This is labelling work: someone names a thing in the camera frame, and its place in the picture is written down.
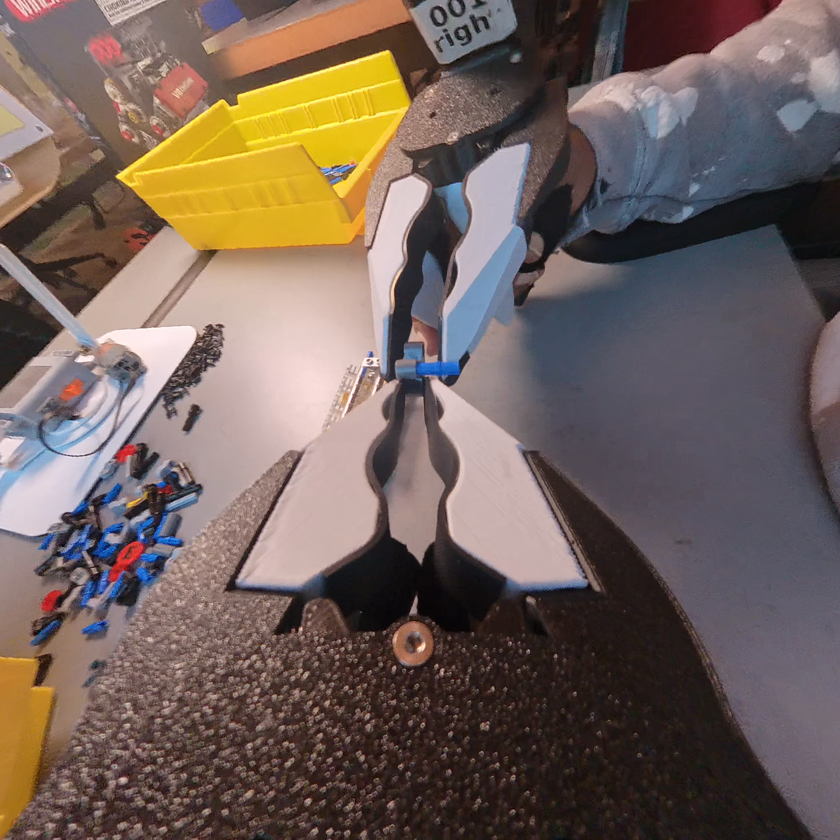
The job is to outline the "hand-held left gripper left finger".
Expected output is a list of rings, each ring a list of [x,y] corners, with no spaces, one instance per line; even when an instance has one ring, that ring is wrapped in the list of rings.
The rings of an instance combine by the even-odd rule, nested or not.
[[[345,615],[408,613],[421,565],[392,537],[384,493],[404,408],[393,381],[310,442],[248,546],[237,589],[327,598]]]

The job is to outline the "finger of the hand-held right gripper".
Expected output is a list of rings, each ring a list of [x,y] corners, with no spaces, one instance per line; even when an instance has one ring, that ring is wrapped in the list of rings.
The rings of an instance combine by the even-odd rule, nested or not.
[[[388,185],[368,248],[373,329],[380,364],[389,364],[392,360],[390,340],[396,310],[395,284],[407,265],[410,227],[425,208],[431,192],[431,185],[419,175],[407,175]]]
[[[473,354],[490,321],[513,317],[513,281],[527,254],[518,224],[530,144],[500,149],[467,174],[462,195],[469,221],[455,248],[439,331],[439,359]]]

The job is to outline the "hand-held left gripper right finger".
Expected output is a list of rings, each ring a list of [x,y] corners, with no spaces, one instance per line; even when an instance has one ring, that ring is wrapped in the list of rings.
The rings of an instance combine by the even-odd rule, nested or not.
[[[526,450],[439,381],[424,385],[428,452],[444,491],[434,574],[469,615],[500,599],[590,582]]]

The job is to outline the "small grey angled beam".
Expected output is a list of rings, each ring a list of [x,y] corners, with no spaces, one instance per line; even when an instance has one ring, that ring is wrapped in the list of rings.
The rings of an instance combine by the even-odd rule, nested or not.
[[[424,387],[422,383],[431,376],[430,364],[425,359],[425,343],[408,341],[404,344],[402,358],[394,363],[395,379],[406,392],[420,393]]]

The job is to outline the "transparent brick engine model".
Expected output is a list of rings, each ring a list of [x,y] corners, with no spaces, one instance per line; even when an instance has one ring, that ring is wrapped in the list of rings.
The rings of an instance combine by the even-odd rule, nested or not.
[[[380,360],[372,353],[364,357],[360,363],[350,365],[343,374],[341,384],[322,425],[322,431],[327,431],[348,412],[366,402],[382,388],[383,384]]]

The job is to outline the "person's right forearm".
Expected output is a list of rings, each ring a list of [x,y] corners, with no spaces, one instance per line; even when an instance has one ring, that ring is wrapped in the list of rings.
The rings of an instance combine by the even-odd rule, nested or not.
[[[596,176],[562,245],[818,181],[838,167],[839,2],[782,2],[707,54],[610,77],[570,122]]]

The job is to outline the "grey desk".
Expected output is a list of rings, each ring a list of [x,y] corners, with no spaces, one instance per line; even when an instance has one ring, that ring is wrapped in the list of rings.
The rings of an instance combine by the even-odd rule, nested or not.
[[[238,498],[153,588],[10,838],[838,838],[838,516],[809,421],[824,319],[772,229],[565,255],[455,391],[545,456],[602,593],[392,633],[279,633],[224,580],[370,345],[361,247],[214,257],[203,400]]]

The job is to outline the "heap of black pins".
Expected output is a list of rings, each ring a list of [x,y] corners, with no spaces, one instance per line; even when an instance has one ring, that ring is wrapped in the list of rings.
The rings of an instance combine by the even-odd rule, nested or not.
[[[200,384],[204,374],[220,361],[223,350],[224,325],[207,324],[161,391],[162,404],[168,417],[177,414],[175,405]]]

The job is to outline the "pile of mixed brick parts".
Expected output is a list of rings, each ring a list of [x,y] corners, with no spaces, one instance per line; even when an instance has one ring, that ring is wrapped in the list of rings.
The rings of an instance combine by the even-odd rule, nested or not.
[[[30,624],[30,646],[42,648],[76,620],[82,636],[104,636],[111,611],[135,606],[178,556],[183,512],[202,494],[184,461],[164,459],[144,443],[122,446],[38,546],[35,574],[49,590]]]

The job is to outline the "white book stand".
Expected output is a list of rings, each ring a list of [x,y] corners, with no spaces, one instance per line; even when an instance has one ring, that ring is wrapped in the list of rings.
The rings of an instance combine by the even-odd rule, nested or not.
[[[142,423],[196,340],[190,326],[162,327],[175,288],[195,274],[201,257],[165,226],[131,258],[84,312],[73,315],[15,255],[2,245],[2,277],[14,280],[58,322],[36,318],[2,301],[3,532],[37,538],[74,508],[118,449]],[[78,354],[97,363],[101,343],[115,342],[138,354],[147,372],[127,390],[105,375],[74,409],[39,417],[34,403],[41,373],[29,364],[48,354]]]

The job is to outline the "red rounded object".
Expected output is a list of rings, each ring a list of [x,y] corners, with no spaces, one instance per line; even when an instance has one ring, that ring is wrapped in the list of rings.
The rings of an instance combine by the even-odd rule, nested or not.
[[[627,10],[624,71],[707,53],[774,10],[778,1],[637,1]]]

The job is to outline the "small grey motor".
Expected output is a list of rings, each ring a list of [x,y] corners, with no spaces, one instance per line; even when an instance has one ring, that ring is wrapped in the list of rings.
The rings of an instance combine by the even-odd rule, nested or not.
[[[131,390],[147,372],[141,357],[129,347],[115,342],[101,343],[97,355],[98,366],[105,375]]]

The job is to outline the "colourful printed box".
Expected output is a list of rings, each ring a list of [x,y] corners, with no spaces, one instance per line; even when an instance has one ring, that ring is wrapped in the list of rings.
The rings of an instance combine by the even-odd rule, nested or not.
[[[6,1],[2,20],[125,165],[225,96],[188,2]]]

